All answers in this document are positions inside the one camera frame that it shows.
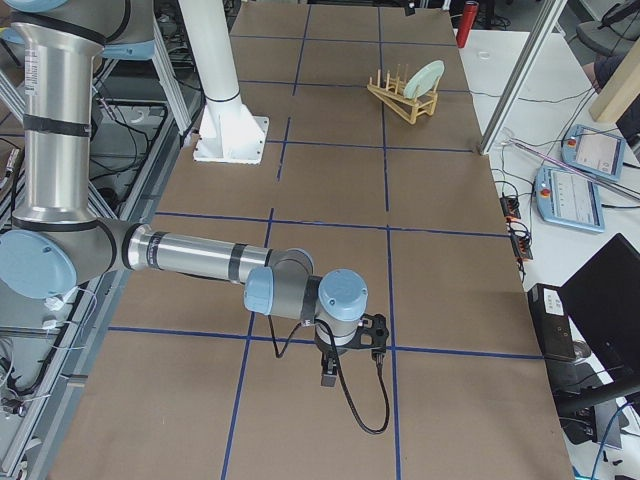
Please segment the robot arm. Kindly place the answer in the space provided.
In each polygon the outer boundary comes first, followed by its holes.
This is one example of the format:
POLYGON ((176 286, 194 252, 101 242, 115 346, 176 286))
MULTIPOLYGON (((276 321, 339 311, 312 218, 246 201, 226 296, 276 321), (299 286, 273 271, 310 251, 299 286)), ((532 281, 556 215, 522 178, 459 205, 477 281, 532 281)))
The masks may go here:
POLYGON ((245 307, 311 327, 321 382, 344 383, 342 355, 363 347, 368 289, 348 269, 319 276, 303 250, 158 231, 116 216, 91 182, 99 58, 150 60, 166 79, 149 1, 13 1, 24 43, 24 197, 1 238, 1 278, 33 299, 61 296, 114 270, 154 269, 244 289, 245 307))

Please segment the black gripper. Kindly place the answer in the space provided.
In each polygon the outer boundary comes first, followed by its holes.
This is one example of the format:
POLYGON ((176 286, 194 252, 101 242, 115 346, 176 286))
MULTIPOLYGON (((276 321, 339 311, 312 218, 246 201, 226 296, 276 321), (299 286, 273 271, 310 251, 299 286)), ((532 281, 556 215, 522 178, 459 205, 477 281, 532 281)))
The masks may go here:
POLYGON ((339 374, 337 358, 349 350, 360 348, 359 335, 356 334, 344 345, 336 345, 333 348, 329 338, 323 338, 318 333, 314 336, 314 342, 321 351, 321 381, 322 387, 334 387, 339 374))

